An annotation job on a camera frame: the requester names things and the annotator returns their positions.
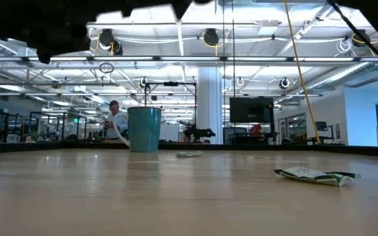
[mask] teal cup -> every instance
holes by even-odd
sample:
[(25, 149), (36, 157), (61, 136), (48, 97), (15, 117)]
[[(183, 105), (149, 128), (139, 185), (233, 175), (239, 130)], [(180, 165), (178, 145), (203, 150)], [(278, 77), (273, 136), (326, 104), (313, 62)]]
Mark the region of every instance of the teal cup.
[(161, 109), (151, 107), (128, 108), (128, 139), (131, 152), (158, 151)]

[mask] tv screen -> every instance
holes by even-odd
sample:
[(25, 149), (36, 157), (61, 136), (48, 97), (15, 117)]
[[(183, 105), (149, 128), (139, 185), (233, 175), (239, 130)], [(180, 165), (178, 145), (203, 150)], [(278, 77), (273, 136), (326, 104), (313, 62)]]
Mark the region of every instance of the tv screen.
[(230, 98), (230, 122), (270, 123), (273, 98)]

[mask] pillar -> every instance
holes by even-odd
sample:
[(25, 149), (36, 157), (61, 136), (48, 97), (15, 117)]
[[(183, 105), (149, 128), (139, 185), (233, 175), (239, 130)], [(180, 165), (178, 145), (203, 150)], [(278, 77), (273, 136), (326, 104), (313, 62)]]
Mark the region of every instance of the pillar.
[(222, 94), (220, 68), (198, 68), (197, 128), (210, 128), (215, 137), (211, 144), (222, 144)]

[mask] man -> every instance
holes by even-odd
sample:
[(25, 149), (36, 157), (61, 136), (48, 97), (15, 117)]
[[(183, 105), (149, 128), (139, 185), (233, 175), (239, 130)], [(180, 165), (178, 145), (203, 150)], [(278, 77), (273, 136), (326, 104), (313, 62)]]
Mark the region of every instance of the man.
[[(119, 136), (114, 128), (114, 117), (119, 112), (119, 102), (113, 100), (109, 104), (109, 110), (111, 114), (109, 114), (108, 119), (104, 123), (104, 130), (107, 130), (106, 138), (111, 140), (117, 140)], [(118, 117), (116, 117), (116, 127), (118, 131), (124, 136), (124, 134), (128, 131), (128, 115), (127, 113), (120, 113)]]

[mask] white shirt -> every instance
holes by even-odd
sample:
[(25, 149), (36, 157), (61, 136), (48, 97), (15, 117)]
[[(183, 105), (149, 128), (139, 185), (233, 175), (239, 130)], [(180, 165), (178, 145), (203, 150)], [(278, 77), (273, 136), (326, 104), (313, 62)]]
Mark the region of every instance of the white shirt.
[[(116, 126), (119, 127), (119, 132), (122, 133), (128, 129), (128, 113), (119, 112), (119, 116), (116, 117)], [(114, 115), (109, 114), (108, 121), (111, 121), (113, 124)], [(109, 128), (106, 133), (106, 138), (119, 138), (115, 128)]]

